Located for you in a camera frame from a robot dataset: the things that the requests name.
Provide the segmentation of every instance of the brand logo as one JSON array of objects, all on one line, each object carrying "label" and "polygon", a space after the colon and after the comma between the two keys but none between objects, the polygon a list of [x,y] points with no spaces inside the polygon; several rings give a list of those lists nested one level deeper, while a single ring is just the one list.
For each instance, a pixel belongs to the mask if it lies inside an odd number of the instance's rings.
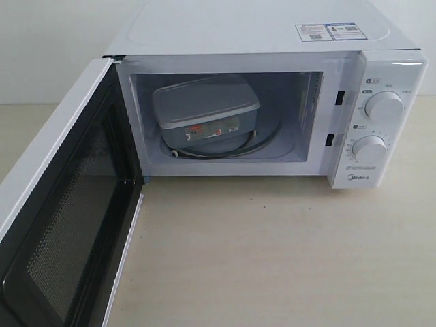
[{"label": "brand logo", "polygon": [[361,181],[361,180],[368,180],[369,176],[356,176],[356,175],[348,175],[349,181]]}]

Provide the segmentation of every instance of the microwave door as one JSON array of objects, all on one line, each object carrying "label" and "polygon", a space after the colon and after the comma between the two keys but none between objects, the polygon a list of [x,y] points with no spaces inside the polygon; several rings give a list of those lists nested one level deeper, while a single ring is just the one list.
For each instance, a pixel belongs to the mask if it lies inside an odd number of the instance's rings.
[{"label": "microwave door", "polygon": [[0,322],[105,324],[142,182],[115,64],[95,59],[0,186]]}]

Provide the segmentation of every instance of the timer knob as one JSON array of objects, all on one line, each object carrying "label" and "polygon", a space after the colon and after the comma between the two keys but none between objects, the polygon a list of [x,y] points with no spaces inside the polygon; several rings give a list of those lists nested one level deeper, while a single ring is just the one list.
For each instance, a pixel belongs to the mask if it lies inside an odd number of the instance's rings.
[{"label": "timer knob", "polygon": [[374,95],[365,106],[365,113],[374,122],[383,123],[398,119],[404,111],[401,98],[392,91]]},{"label": "timer knob", "polygon": [[376,164],[385,156],[387,149],[382,138],[365,136],[353,145],[354,157],[366,164]]}]

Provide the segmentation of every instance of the white microwave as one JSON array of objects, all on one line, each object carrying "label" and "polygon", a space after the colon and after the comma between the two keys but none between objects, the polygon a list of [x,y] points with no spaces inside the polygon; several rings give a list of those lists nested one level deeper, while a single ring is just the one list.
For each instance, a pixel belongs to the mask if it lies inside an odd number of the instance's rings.
[{"label": "white microwave", "polygon": [[427,64],[365,1],[144,2],[0,186],[2,326],[107,323],[150,176],[378,186]]}]

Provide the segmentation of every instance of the food container lid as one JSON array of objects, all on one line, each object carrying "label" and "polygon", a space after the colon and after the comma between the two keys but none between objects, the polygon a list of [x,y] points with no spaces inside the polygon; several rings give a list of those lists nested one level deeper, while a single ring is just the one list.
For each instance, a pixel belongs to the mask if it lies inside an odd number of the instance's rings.
[{"label": "food container lid", "polygon": [[226,74],[157,89],[153,105],[160,127],[174,129],[257,110],[260,102],[242,77]]}]

